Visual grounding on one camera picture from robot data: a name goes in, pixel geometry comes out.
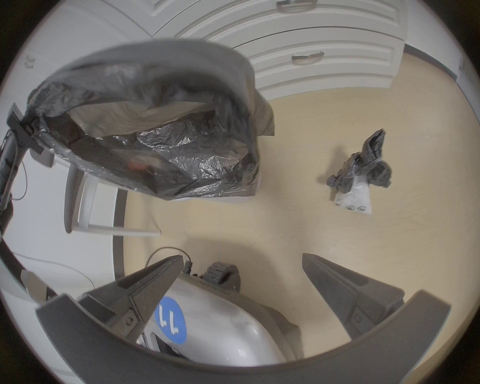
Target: white drawer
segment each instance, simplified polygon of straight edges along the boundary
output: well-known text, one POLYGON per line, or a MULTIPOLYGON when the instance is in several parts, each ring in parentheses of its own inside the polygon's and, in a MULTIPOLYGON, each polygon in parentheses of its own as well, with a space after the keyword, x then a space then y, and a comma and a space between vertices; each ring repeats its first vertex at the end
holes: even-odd
POLYGON ((205 38, 236 47, 293 29, 349 27, 405 39, 404 0, 200 0, 170 20, 155 38, 205 38))
POLYGON ((153 36, 198 0, 105 0, 153 36))
POLYGON ((403 40, 377 32, 309 28, 262 37, 235 49, 255 69, 256 88, 271 99, 280 97, 274 89, 285 85, 289 91, 282 96, 347 86, 388 87, 403 47, 403 40), (313 57, 298 58, 308 55, 313 57))

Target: floor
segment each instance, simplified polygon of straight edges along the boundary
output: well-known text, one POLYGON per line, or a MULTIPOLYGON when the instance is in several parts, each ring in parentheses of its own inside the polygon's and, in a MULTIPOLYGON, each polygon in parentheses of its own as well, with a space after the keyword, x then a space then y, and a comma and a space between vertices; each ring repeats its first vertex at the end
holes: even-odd
POLYGON ((391 89, 324 90, 271 105, 276 134, 258 139, 262 184, 249 202, 129 193, 126 226, 163 235, 126 238, 125 273, 161 246, 188 252, 194 273, 234 263, 242 293, 297 324, 311 356, 350 341, 302 271, 302 253, 315 253, 402 288, 406 300, 425 289, 451 303, 426 361, 465 326, 480 295, 480 126, 468 101, 447 74, 404 55, 391 89), (371 187, 372 215, 335 206, 326 179, 380 128, 392 185, 371 187))

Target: chair backrest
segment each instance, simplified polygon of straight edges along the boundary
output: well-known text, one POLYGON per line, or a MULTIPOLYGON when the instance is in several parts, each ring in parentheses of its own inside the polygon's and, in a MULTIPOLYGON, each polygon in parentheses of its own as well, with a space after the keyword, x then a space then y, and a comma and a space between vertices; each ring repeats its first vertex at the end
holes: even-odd
POLYGON ((72 232, 73 220, 77 219, 74 217, 74 213, 83 177, 84 172, 71 164, 68 170, 67 184, 65 186, 65 205, 63 209, 63 224, 67 233, 72 232))

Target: white plastic bag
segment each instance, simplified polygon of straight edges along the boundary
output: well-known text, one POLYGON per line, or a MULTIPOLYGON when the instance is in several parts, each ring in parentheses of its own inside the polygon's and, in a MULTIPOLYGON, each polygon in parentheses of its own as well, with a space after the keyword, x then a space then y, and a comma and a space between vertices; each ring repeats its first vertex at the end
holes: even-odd
POLYGON ((350 192, 338 191, 335 196, 335 204, 350 211, 372 214, 370 202, 370 187, 366 175, 354 176, 350 192))

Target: crumpled plastic bag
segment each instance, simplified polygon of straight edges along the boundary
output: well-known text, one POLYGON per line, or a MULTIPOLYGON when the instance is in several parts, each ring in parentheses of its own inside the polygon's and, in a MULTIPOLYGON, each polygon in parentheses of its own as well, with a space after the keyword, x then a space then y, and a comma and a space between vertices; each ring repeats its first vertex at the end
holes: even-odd
POLYGON ((369 184, 388 188, 392 169, 382 159, 384 139, 383 129, 370 136, 363 143, 362 151, 353 153, 337 175, 328 178, 327 185, 337 188, 342 193, 348 193, 352 189, 354 176, 365 175, 369 184))
POLYGON ((83 171, 170 200, 252 196, 270 105, 236 51, 172 39, 67 65, 28 101, 34 138, 83 171))

